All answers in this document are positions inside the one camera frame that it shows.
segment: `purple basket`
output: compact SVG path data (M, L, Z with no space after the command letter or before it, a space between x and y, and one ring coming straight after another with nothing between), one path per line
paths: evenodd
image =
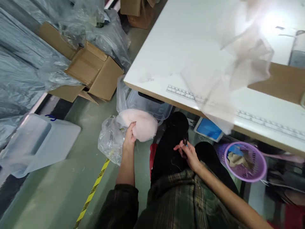
M249 156L252 159L252 163L254 164L254 168L250 171L244 165L240 164L231 168L228 164L227 154L228 150L232 145L239 144L241 146L241 150L247 150L249 152ZM257 182L263 178L263 176L267 172L267 164L262 153L253 145L245 142L233 142L227 144L221 144L216 147L217 155L222 164L225 164L226 167L234 174L237 178L246 181L246 182Z

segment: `sleeve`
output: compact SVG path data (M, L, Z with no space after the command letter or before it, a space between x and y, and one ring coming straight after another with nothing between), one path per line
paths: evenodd
M138 192L128 184L117 184L110 190L95 229L133 228L138 219Z

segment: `floor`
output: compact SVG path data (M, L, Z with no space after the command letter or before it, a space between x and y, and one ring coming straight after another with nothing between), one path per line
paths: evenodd
M161 0L155 6L157 12L155 19L165 3L166 0ZM130 29L128 35L132 40L129 48L132 60L149 31ZM107 103L100 101L99 106L78 97L66 120L79 125L82 131L67 159L29 174L0 221L0 228L73 228L106 160L97 148L101 124L106 118L116 114L116 96ZM193 144L203 140L191 130L189 135ZM153 140L137 142L135 147L135 180L139 190L139 214L146 207L147 192L150 188L149 147L152 142ZM117 165L109 163L79 229L93 228L108 191L115 185L118 168ZM234 176L233 178L240 186L240 181Z

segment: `black pants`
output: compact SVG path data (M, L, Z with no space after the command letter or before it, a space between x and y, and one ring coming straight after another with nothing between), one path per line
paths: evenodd
M185 159L173 148L183 138L188 139L188 121L181 112L175 112L167 120L166 130L158 144L152 167L151 184L162 176L179 173L189 168ZM195 146L197 157L234 193L239 195L235 183L225 167L220 163L214 147L208 142L200 142Z

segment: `right hand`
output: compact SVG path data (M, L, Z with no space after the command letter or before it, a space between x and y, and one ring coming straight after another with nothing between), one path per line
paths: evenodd
M123 153L124 152L134 153L134 143L137 139L134 137L134 135L132 133L132 129L135 125L136 125L136 122L132 122L126 131L126 136L125 136L125 140L123 143Z
M179 151L181 157L186 159L189 167L195 173L197 173L198 170L200 169L200 167L202 167L202 164L198 160L195 147L191 143L187 142L187 146L186 146L186 145L183 144L183 141L181 141L179 143L179 145L176 145L174 147L174 150Z

